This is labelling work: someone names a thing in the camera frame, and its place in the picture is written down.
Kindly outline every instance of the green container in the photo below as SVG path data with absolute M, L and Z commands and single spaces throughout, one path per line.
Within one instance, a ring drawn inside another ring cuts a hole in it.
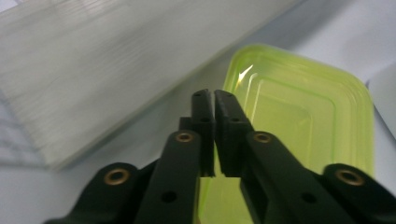
M 373 103 L 354 76 L 268 46 L 239 50 L 224 90 L 232 92 L 257 131 L 275 134 L 306 168 L 331 163 L 374 173 Z M 252 223 L 238 178 L 203 178 L 202 224 Z

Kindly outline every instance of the brass screw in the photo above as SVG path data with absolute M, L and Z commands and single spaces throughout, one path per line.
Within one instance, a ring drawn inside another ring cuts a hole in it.
M 271 142 L 271 136 L 266 133 L 256 133 L 254 134 L 254 140 L 261 143 L 269 143 Z
M 127 170 L 117 168 L 109 171 L 105 175 L 105 183 L 108 185 L 120 185 L 129 178 L 129 172 Z
M 190 133 L 180 133 L 176 136 L 176 140 L 178 142 L 190 142 L 193 138 L 194 136 Z
M 348 185 L 361 186 L 364 184 L 364 179 L 350 170 L 337 170 L 335 176 Z

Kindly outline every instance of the green plastic lid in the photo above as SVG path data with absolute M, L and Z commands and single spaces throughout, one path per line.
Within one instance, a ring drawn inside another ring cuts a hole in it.
M 233 57 L 224 83 L 255 130 L 275 134 L 306 168 L 322 174 L 331 163 L 374 173 L 373 103 L 349 73 L 268 46 Z M 239 179 L 203 178 L 201 223 L 252 223 Z

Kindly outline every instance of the white surface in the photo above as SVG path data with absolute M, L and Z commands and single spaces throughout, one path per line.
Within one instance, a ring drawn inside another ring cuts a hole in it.
M 396 138 L 396 63 L 370 79 L 375 108 Z
M 366 82 L 396 59 L 395 19 L 391 13 L 395 7 L 394 1 L 308 1 L 241 45 L 252 41 L 269 43 L 343 68 Z M 365 48 L 370 43 L 374 44 L 367 52 L 356 47 Z M 59 173 L 2 168 L 0 223 L 41 223 L 49 217 L 62 217 L 101 167 L 114 161 L 142 167 L 158 157 L 164 139 L 177 129 L 178 117 L 188 115 L 185 111 L 190 93 L 221 87 L 233 50 L 197 71 L 200 76 L 187 79 L 130 121 L 117 137 L 107 139 L 101 149 L 75 165 Z M 395 141 L 380 117 L 375 117 L 375 175 L 394 195 L 395 161 Z
M 51 167 L 296 0 L 35 0 L 0 14 L 0 90 Z

